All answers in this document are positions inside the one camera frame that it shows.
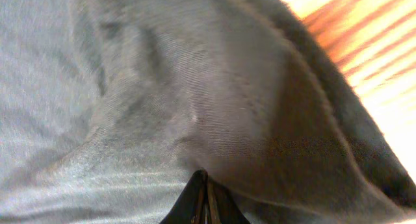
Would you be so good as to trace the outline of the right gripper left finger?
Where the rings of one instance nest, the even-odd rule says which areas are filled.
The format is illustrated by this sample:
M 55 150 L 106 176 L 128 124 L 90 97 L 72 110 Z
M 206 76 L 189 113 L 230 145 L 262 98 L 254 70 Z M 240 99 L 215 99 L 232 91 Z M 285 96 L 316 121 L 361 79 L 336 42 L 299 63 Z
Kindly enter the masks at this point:
M 195 171 L 160 224 L 204 224 L 206 192 L 206 171 Z

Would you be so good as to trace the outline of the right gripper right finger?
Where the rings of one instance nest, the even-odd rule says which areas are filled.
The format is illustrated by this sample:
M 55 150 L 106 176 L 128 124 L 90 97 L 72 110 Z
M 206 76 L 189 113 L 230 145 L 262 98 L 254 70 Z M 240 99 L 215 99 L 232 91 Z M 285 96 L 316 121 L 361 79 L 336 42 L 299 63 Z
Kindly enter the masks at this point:
M 228 189 L 212 179 L 207 181 L 206 214 L 208 224 L 250 224 Z

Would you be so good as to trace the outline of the black t-shirt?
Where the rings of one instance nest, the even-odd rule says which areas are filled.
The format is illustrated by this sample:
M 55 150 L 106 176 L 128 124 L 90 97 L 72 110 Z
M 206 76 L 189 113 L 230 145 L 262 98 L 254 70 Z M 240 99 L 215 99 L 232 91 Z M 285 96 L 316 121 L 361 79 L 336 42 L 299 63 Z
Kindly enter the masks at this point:
M 199 169 L 252 223 L 415 217 L 280 0 L 1 0 L 2 223 L 158 223 Z

